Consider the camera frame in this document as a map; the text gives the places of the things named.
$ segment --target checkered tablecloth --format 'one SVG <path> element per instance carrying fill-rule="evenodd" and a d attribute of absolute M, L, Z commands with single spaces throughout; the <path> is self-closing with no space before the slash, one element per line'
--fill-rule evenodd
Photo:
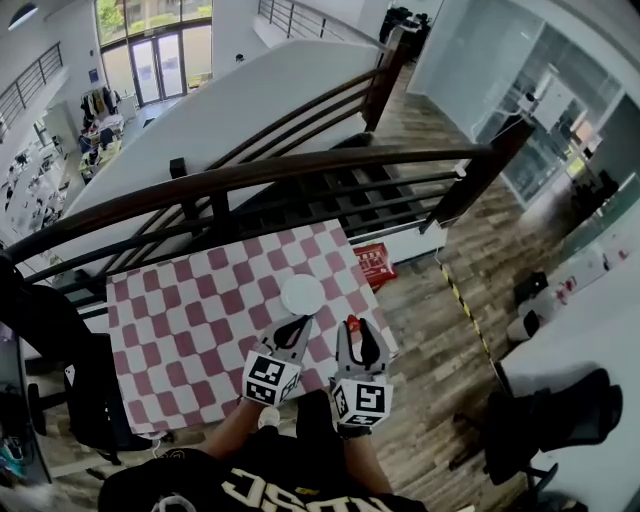
<path fill-rule="evenodd" d="M 107 282 L 109 332 L 131 429 L 156 432 L 228 415 L 248 351 L 272 322 L 290 316 L 280 288 L 294 274 L 319 279 L 327 300 L 314 317 L 297 394 L 328 385 L 337 328 L 350 314 L 366 318 L 397 351 L 337 220 L 118 274 Z"/>

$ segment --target door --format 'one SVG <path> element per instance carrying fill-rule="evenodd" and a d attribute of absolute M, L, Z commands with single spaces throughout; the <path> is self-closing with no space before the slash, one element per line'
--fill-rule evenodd
<path fill-rule="evenodd" d="M 185 91 L 184 59 L 179 35 L 158 37 L 155 43 L 163 99 L 182 96 Z"/>
<path fill-rule="evenodd" d="M 134 82 L 140 106 L 160 101 L 158 87 L 158 70 L 156 65 L 153 41 L 146 40 L 134 44 L 131 48 Z"/>
<path fill-rule="evenodd" d="M 179 34 L 169 34 L 132 45 L 134 82 L 141 107 L 185 93 L 180 39 Z"/>

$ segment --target balcony railing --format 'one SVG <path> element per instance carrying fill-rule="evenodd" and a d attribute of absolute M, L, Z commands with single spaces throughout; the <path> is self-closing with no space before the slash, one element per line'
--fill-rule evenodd
<path fill-rule="evenodd" d="M 258 14 L 282 30 L 287 39 L 326 39 L 351 41 L 387 48 L 375 38 L 299 0 L 260 0 Z"/>
<path fill-rule="evenodd" d="M 35 100 L 38 91 L 62 67 L 60 43 L 44 52 L 0 95 L 0 141 Z"/>

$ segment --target table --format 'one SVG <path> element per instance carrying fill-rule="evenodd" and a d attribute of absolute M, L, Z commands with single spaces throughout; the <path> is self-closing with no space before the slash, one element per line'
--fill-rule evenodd
<path fill-rule="evenodd" d="M 113 357 L 131 429 L 155 432 L 218 421 L 236 406 L 248 351 L 290 315 L 280 288 L 310 274 L 327 303 L 315 315 L 299 396 L 329 384 L 337 329 L 350 314 L 398 346 L 337 220 L 236 242 L 112 276 Z"/>
<path fill-rule="evenodd" d="M 110 160 L 115 158 L 115 156 L 120 153 L 122 149 L 122 141 L 114 140 L 111 144 L 109 144 L 106 149 L 103 149 L 102 146 L 98 148 L 98 159 L 97 164 L 98 167 L 104 167 Z M 78 171 L 80 173 L 89 170 L 89 166 L 87 165 L 87 159 L 89 158 L 89 153 L 84 153 L 80 158 L 80 165 L 78 165 Z"/>
<path fill-rule="evenodd" d="M 546 387 L 560 391 L 596 367 L 605 368 L 611 383 L 622 387 L 622 418 L 603 444 L 539 452 L 531 462 L 539 469 L 558 463 L 546 491 L 573 496 L 591 511 L 625 510 L 638 490 L 639 289 L 640 253 L 634 252 L 569 297 L 556 318 L 502 361 L 515 396 Z"/>

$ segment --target white desk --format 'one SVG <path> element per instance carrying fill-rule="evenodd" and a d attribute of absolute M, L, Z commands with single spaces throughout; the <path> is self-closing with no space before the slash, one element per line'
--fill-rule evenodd
<path fill-rule="evenodd" d="M 640 487 L 640 253 L 572 296 L 550 324 L 502 362 L 516 396 L 573 384 L 605 368 L 624 395 L 622 419 L 599 446 L 538 454 L 533 467 L 559 471 L 549 491 L 591 512 L 621 512 Z"/>

